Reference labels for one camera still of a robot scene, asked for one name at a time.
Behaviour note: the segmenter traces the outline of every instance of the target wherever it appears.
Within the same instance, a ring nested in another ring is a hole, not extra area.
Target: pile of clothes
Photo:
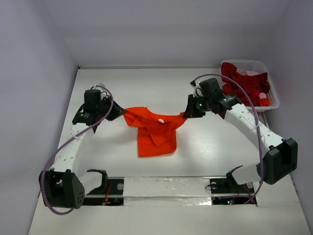
[[[237,82],[248,94],[254,106],[269,106],[270,99],[267,94],[270,89],[268,83],[268,73],[258,73],[255,71],[244,71],[243,74],[237,71],[237,68],[224,62],[222,64],[222,75],[227,76]],[[244,93],[232,82],[222,78],[226,84],[223,85],[223,93],[236,95],[246,106],[250,106]]]

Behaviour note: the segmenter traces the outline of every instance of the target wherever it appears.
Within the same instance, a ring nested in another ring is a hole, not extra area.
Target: white basket
[[[267,72],[265,65],[257,60],[224,60],[222,63],[228,62],[233,64],[237,67],[239,71],[256,71],[259,73]],[[270,109],[277,109],[279,107],[279,100],[278,96],[274,87],[274,84],[272,82],[272,79],[268,73],[268,83],[270,85],[270,90],[267,94],[267,97],[270,99],[270,105],[269,106],[255,106],[256,111],[258,112],[264,112],[266,110]]]

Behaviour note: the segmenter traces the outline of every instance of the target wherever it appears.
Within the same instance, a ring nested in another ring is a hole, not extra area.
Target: white wall
[[[1,1],[2,235],[28,233],[38,200],[38,176],[58,145],[76,72],[44,1]]]
[[[45,0],[79,65],[258,59],[289,0]]]
[[[281,106],[268,112],[270,127],[299,144],[298,169],[292,174],[313,231],[313,1],[292,0],[264,51]]]

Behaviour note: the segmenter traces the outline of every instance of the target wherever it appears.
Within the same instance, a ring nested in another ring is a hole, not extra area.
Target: tabletop
[[[220,69],[78,70],[60,144],[69,136],[84,91],[95,84],[105,84],[123,108],[144,106],[153,113],[177,115],[185,111],[187,96],[193,92],[189,82],[204,73]],[[177,130],[177,150],[171,155],[139,158],[136,137],[137,128],[127,126],[123,117],[104,121],[86,147],[81,165],[104,169],[109,177],[201,177],[223,176],[259,160],[253,144],[212,113],[188,119]],[[29,234],[310,234],[290,176],[273,186],[264,184],[257,201],[257,207],[84,206],[56,216],[40,197]]]

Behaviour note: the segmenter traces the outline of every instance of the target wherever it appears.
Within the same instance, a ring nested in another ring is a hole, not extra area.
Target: red cloth
[[[237,68],[233,64],[227,62],[224,62],[222,64],[221,70],[222,75],[233,79],[244,89],[244,91],[250,97],[254,106],[261,106],[260,98],[257,94],[261,92],[267,94],[269,92],[270,85],[268,83],[267,72],[255,76],[245,76],[238,73]],[[243,104],[245,104],[246,106],[250,106],[247,98],[236,85],[224,78],[222,78],[222,81],[226,82],[226,84],[223,85],[224,94],[233,93],[243,102]]]
[[[152,157],[170,154],[176,150],[176,129],[184,124],[186,119],[181,113],[176,116],[154,114],[147,107],[132,107],[126,109],[125,121],[129,126],[138,127],[138,155]]]

